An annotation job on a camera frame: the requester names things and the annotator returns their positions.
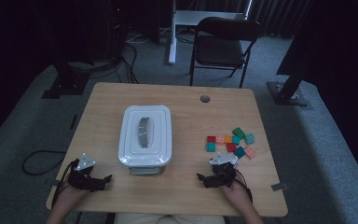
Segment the colored block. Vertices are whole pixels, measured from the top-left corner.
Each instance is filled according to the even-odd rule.
[[[224,136],[216,136],[216,143],[225,143],[225,137]]]
[[[255,149],[252,147],[247,147],[245,149],[246,157],[251,160],[255,156]]]
[[[207,136],[206,141],[210,142],[210,143],[215,143],[216,142],[216,136]]]
[[[234,152],[237,146],[234,143],[226,143],[226,148],[228,152]]]
[[[232,134],[234,134],[235,136],[238,136],[240,139],[243,139],[245,137],[245,133],[243,132],[243,130],[241,130],[241,128],[236,128],[232,131]]]
[[[207,144],[206,144],[206,151],[208,151],[208,152],[215,152],[215,151],[216,151],[216,145],[215,145],[215,143],[207,143]]]
[[[231,139],[232,139],[232,143],[234,143],[235,145],[239,145],[240,144],[240,138],[238,137],[238,136],[232,136],[231,137]]]
[[[225,135],[225,143],[231,143],[232,142],[232,137],[231,135]]]
[[[238,159],[242,158],[245,155],[245,150],[243,150],[243,147],[237,147],[234,151],[234,155],[238,157]]]
[[[255,142],[255,138],[252,133],[246,134],[243,140],[245,141],[246,145],[251,145],[252,143]]]

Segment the white plastic container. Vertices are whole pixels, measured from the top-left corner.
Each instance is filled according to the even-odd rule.
[[[171,111],[165,105],[132,105],[124,112],[118,159],[133,175],[163,172],[172,158]]]

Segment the gray carpet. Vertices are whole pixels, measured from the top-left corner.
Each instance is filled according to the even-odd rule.
[[[191,35],[181,35],[191,40]],[[133,72],[140,83],[188,85],[190,44],[178,41],[176,64],[168,65],[167,38],[160,46],[135,39],[137,49]],[[358,223],[358,165],[336,123],[326,109],[317,89],[309,83],[300,85],[312,110],[299,106],[275,105],[267,87],[268,81],[284,82],[276,76],[291,39],[261,37],[244,82],[244,88],[255,93],[261,117],[279,177],[289,189],[284,191],[289,213],[286,217],[264,217],[266,223]],[[134,51],[126,47],[124,57],[131,63]],[[76,66],[88,68],[82,63]],[[44,223],[49,210],[46,198],[54,184],[58,168],[38,176],[26,175],[21,163],[37,150],[65,152],[76,130],[76,124],[89,99],[92,87],[100,81],[127,82],[127,69],[121,64],[115,72],[93,73],[83,95],[42,100],[57,76],[53,66],[41,73],[0,128],[0,223]],[[195,86],[237,88],[240,72],[233,78],[224,71],[196,70]],[[63,154],[38,155],[27,163],[32,172],[42,172],[62,158]],[[106,214],[84,213],[80,223],[104,223]],[[67,223],[76,223],[77,213]],[[231,223],[243,223],[230,217]]]

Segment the black chair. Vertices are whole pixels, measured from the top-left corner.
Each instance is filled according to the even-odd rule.
[[[194,68],[232,70],[232,77],[243,67],[240,88],[245,78],[251,48],[260,36],[257,21],[232,20],[208,17],[199,22],[193,44],[190,65],[190,86],[193,85]],[[246,50],[242,43],[248,43]]]

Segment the desk leg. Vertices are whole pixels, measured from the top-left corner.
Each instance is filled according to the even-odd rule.
[[[169,64],[175,64],[176,58],[176,21],[175,21],[175,14],[176,14],[176,0],[172,0],[172,26],[171,26],[171,47],[170,47],[170,59],[168,60]]]

